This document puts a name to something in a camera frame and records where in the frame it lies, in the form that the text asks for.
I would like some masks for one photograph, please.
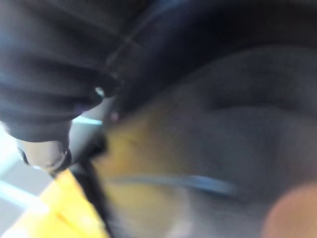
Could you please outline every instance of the yellow object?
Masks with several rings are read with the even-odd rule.
[[[47,209],[29,208],[2,238],[107,238],[103,223],[70,171],[40,196]]]

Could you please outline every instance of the light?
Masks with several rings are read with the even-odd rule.
[[[9,230],[2,235],[1,238],[30,238],[28,233],[25,230]]]
[[[86,117],[79,116],[73,120],[74,123],[90,124],[90,125],[102,125],[101,120],[90,119]]]
[[[3,181],[0,181],[0,197],[19,207],[30,209],[36,213],[48,213],[50,210],[37,196]]]

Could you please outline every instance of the skin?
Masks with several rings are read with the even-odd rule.
[[[317,184],[299,187],[269,212],[262,238],[316,238]]]

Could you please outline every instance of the dark fabric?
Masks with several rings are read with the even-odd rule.
[[[50,140],[46,127],[101,102],[96,87],[112,95],[119,83],[103,71],[106,59],[138,11],[126,0],[1,1],[0,120],[9,133]]]
[[[126,53],[136,57],[130,56],[132,60],[126,63],[126,67],[121,67],[125,81],[118,106],[121,117],[135,111],[202,65],[246,49],[255,49],[254,53],[250,53],[250,60],[244,62],[245,68],[258,72],[254,73],[254,80],[269,75],[270,58],[253,60],[259,52],[257,48],[297,46],[314,50],[317,47],[316,12],[315,1],[199,0],[187,1],[161,14],[136,35],[135,41],[141,42],[143,48],[136,53]],[[291,48],[287,53],[302,57]],[[244,73],[237,72],[237,77],[243,78]],[[267,81],[265,91],[241,103],[254,104],[260,95],[265,101],[268,90],[275,86],[282,88],[291,73],[280,72],[278,85]],[[217,76],[211,80],[218,82]],[[239,83],[243,87],[243,81],[237,80]],[[229,101],[244,100],[228,93],[224,95],[215,107],[225,107]]]

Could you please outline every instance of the yellow surface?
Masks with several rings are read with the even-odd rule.
[[[47,209],[28,209],[2,238],[107,238],[69,171],[59,175],[40,198]]]

